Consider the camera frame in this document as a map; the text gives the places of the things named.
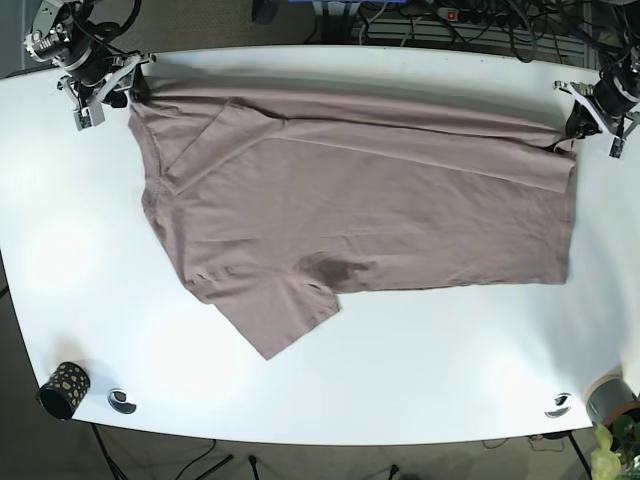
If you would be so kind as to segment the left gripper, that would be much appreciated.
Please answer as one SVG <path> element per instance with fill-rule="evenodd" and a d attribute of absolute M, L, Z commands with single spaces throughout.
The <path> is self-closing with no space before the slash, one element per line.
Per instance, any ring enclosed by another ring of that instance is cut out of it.
<path fill-rule="evenodd" d="M 566 121 L 569 138 L 582 140 L 602 134 L 611 140 L 609 156 L 619 159 L 629 135 L 639 126 L 638 74 L 601 74 L 595 85 L 555 81 L 554 89 L 574 99 Z"/>

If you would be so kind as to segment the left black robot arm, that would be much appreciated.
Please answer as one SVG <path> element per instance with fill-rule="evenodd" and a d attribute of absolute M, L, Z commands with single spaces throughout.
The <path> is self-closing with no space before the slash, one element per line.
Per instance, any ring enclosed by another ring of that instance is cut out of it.
<path fill-rule="evenodd" d="M 509 35 L 510 50 L 519 61 L 534 60 L 538 52 L 534 18 L 550 15 L 596 56 L 596 83 L 557 80 L 553 88 L 573 99 L 566 135 L 571 139 L 604 135 L 611 141 L 609 156 L 620 158 L 628 137 L 639 127 L 639 3 L 597 1 L 580 18 L 567 12 L 564 1 L 506 4 L 528 33 L 525 54 L 517 51 L 515 37 Z"/>

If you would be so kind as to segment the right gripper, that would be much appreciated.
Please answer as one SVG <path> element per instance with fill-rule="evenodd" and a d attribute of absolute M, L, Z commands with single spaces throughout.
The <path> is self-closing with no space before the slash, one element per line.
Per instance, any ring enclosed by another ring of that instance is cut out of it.
<path fill-rule="evenodd" d="M 73 118 L 78 131 L 96 127 L 105 121 L 103 106 L 122 109 L 129 101 L 146 105 L 151 100 L 151 89 L 142 67 L 157 60 L 154 54 L 108 55 L 104 76 L 91 84 L 71 70 L 58 80 L 58 89 L 63 91 L 73 104 Z"/>

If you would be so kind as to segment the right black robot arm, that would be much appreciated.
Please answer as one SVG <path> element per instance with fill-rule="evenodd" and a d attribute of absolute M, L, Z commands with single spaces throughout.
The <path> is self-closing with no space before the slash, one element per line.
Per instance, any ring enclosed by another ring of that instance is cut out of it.
<path fill-rule="evenodd" d="M 155 56 L 124 51 L 112 44 L 133 26 L 142 3 L 133 3 L 122 25 L 91 22 L 94 5 L 93 1 L 43 1 L 24 38 L 33 60 L 65 72 L 57 89 L 73 102 L 79 131 L 103 123 L 105 105 L 122 109 L 130 101 L 145 103 L 151 97 L 142 66 L 153 62 Z"/>

